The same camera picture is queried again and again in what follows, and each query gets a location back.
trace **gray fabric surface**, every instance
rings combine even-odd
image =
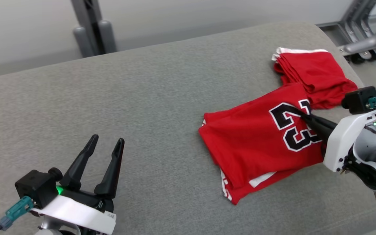
[[[354,175],[323,165],[242,199],[225,199],[197,133],[204,112],[225,110],[281,85],[278,46],[327,49],[361,81],[314,25],[275,23],[85,58],[0,76],[0,217],[32,169],[62,172],[100,135],[82,178],[92,191],[119,137],[126,140],[115,234],[360,234],[376,228],[376,201]],[[335,121],[346,110],[316,111]],[[33,234],[20,218],[6,234]]]

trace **green led light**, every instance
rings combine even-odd
[[[61,186],[56,186],[56,189],[58,190],[59,195],[63,192],[63,188]]]

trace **metal stand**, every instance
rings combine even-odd
[[[98,0],[70,1],[79,22],[73,34],[82,57],[116,52],[111,23],[102,19]]]
[[[376,4],[376,0],[355,0],[342,21],[338,23],[349,44],[339,46],[343,56],[349,55],[352,62],[362,63],[365,60],[376,60],[376,33],[368,24],[368,17]],[[359,40],[355,29],[360,33]]]

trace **clothing pile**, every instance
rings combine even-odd
[[[230,110],[205,113],[199,129],[233,204],[322,162],[321,140],[300,113],[333,108],[357,89],[326,50],[278,48],[272,60],[282,87]]]

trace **red basketball jersey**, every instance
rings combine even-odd
[[[248,193],[322,162],[321,140],[300,119],[309,114],[302,84],[282,86],[258,99],[205,113],[200,135],[221,168],[225,196],[237,204]]]

